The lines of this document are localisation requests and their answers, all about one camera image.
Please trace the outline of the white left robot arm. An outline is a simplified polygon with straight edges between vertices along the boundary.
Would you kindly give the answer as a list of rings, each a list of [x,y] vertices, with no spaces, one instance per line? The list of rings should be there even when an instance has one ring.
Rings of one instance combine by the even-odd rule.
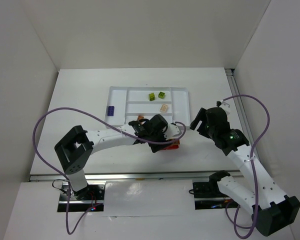
[[[77,200],[90,196],[94,189],[89,186],[84,167],[89,157],[99,151],[148,143],[156,153],[169,147],[181,130],[175,123],[156,114],[151,119],[143,118],[105,130],[87,131],[81,125],[74,126],[54,147],[62,169]]]

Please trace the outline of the red stepped lego brick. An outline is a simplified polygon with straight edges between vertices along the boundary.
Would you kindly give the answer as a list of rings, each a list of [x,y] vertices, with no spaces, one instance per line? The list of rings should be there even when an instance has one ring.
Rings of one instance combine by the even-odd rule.
[[[174,145],[170,145],[170,146],[167,146],[167,147],[163,148],[163,150],[176,150],[178,148],[179,148],[179,145],[174,144]]]

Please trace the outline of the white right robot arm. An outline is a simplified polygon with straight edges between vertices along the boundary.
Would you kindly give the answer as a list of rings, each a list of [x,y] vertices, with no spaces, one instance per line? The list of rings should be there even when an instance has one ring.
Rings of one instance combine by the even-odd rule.
[[[228,157],[251,189],[247,189],[225,170],[209,176],[210,189],[230,197],[252,219],[252,227],[265,237],[292,224],[300,209],[296,196],[288,196],[272,179],[243,132],[230,127],[229,105],[217,102],[216,107],[201,108],[190,124],[201,136],[210,139]]]

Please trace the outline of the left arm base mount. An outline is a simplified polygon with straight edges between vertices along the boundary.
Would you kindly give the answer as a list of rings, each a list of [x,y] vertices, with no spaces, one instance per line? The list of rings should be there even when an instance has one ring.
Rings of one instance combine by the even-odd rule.
[[[59,192],[57,212],[65,213],[68,202],[68,182],[57,179],[52,182],[51,186]],[[75,193],[71,189],[68,211],[74,213],[83,213],[90,208],[90,212],[103,212],[105,190],[106,184],[104,182],[88,183],[88,189],[83,190],[83,192],[80,193]]]

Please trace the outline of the purple lego plate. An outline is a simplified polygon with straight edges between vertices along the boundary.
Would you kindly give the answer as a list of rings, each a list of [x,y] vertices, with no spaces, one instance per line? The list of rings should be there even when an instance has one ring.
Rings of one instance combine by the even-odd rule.
[[[107,107],[107,116],[113,117],[115,115],[115,107],[113,105],[109,105]]]

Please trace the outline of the cream lego plate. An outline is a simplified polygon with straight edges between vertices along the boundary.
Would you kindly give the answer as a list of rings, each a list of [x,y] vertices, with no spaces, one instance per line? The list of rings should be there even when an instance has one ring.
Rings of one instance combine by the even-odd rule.
[[[167,113],[168,110],[169,110],[169,106],[167,104],[162,104],[159,111],[161,113]]]

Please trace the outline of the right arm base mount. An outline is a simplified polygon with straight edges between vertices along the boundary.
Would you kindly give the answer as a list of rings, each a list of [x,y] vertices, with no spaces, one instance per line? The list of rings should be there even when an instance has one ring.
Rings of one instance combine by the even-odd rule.
[[[238,204],[227,195],[214,191],[208,182],[193,182],[188,191],[194,197],[196,210],[236,208]]]

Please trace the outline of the lime green lego brick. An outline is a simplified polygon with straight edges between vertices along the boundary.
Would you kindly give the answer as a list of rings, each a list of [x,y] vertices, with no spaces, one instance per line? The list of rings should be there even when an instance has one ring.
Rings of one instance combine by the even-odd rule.
[[[154,101],[156,99],[156,96],[153,92],[149,93],[148,94],[148,100],[149,101]]]
[[[162,91],[160,91],[159,94],[158,94],[158,98],[160,98],[160,99],[164,99],[165,96],[166,96],[166,94]]]

